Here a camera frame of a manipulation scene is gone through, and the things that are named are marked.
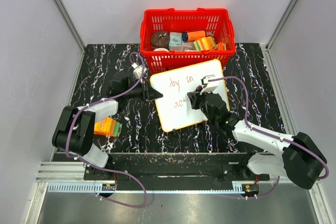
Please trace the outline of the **red whiteboard marker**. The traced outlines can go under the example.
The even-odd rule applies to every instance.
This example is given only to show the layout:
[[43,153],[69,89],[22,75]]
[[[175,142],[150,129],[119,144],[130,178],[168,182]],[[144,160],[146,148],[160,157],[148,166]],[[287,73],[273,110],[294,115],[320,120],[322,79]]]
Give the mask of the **red whiteboard marker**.
[[197,96],[200,94],[202,89],[203,89],[203,86],[198,85],[194,91],[190,91],[184,96],[183,101],[189,100],[190,103],[192,103],[197,98]]

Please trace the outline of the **yellow framed whiteboard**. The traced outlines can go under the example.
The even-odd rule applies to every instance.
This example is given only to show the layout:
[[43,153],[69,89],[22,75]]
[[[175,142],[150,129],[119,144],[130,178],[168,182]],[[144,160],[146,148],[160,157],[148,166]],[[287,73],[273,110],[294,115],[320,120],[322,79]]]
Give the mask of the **yellow framed whiteboard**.
[[163,95],[155,101],[162,130],[172,132],[206,121],[208,111],[229,111],[223,77],[216,59],[152,75],[151,87]]

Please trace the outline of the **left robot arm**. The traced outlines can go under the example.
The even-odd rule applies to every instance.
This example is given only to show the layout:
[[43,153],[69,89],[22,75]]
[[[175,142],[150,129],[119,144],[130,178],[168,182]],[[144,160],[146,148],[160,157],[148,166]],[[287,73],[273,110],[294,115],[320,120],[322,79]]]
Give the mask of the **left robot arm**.
[[52,137],[52,145],[83,158],[96,166],[95,172],[101,179],[109,179],[114,168],[109,164],[111,161],[108,154],[93,143],[95,124],[120,113],[130,99],[153,101],[162,97],[163,94],[151,87],[147,79],[131,82],[129,77],[115,78],[111,81],[105,98],[90,105],[63,108]]

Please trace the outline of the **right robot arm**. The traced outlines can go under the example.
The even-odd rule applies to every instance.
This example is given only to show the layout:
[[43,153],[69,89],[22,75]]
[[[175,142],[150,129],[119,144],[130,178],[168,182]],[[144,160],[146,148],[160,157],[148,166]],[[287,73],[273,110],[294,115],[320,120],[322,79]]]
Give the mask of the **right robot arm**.
[[200,110],[225,136],[268,151],[268,154],[253,154],[241,164],[238,168],[241,178],[250,180],[259,174],[282,176],[303,189],[311,189],[316,180],[323,179],[322,172],[329,175],[327,160],[309,135],[281,134],[251,124],[228,111],[216,93],[194,91],[187,96],[192,109]]

